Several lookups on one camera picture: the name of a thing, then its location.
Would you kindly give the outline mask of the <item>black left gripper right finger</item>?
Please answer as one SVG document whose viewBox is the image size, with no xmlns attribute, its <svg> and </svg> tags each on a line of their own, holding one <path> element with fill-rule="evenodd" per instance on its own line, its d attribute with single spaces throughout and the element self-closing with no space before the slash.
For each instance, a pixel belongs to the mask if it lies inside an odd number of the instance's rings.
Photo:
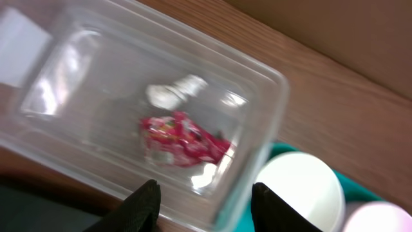
<svg viewBox="0 0 412 232">
<path fill-rule="evenodd" d="M 321 232 L 261 182 L 252 187 L 251 214 L 255 232 Z"/>
</svg>

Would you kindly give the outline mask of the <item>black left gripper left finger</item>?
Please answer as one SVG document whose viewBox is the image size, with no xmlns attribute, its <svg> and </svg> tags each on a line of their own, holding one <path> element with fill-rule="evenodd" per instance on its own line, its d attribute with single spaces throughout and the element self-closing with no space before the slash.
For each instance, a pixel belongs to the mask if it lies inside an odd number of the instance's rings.
<svg viewBox="0 0 412 232">
<path fill-rule="evenodd" d="M 160 213 L 161 189 L 151 179 L 84 232 L 152 232 Z"/>
</svg>

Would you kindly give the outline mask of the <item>white tissue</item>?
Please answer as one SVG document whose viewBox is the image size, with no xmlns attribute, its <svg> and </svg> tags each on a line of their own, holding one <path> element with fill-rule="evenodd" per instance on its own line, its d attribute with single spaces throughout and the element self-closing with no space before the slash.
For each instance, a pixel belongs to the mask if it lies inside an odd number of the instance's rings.
<svg viewBox="0 0 412 232">
<path fill-rule="evenodd" d="M 207 86 L 204 79 L 190 74 L 172 84 L 149 85 L 145 93 L 152 106 L 173 111 L 187 102 L 189 97 L 196 97 Z"/>
</svg>

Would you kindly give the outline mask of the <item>white bowl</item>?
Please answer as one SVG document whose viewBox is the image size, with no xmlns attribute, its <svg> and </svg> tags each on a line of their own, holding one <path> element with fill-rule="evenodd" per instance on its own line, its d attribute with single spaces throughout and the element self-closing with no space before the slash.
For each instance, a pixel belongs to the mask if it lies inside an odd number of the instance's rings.
<svg viewBox="0 0 412 232">
<path fill-rule="evenodd" d="M 300 151 L 270 159 L 256 177 L 321 231 L 341 230 L 346 201 L 341 183 L 321 159 Z"/>
</svg>

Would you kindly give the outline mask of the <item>red snack wrapper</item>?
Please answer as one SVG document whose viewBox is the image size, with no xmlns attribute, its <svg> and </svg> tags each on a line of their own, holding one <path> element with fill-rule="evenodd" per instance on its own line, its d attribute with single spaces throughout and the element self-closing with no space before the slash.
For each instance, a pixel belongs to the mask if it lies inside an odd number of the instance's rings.
<svg viewBox="0 0 412 232">
<path fill-rule="evenodd" d="M 218 164 L 231 146 L 221 132 L 210 134 L 182 111 L 142 119 L 140 135 L 145 158 L 159 166 Z"/>
</svg>

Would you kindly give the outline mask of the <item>pink bowl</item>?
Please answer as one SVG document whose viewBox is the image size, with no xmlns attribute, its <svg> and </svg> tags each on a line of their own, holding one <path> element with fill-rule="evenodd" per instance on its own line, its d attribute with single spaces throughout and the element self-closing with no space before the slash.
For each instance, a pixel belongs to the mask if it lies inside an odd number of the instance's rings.
<svg viewBox="0 0 412 232">
<path fill-rule="evenodd" d="M 411 232 L 411 215 L 390 202 L 352 202 L 346 205 L 342 232 Z"/>
</svg>

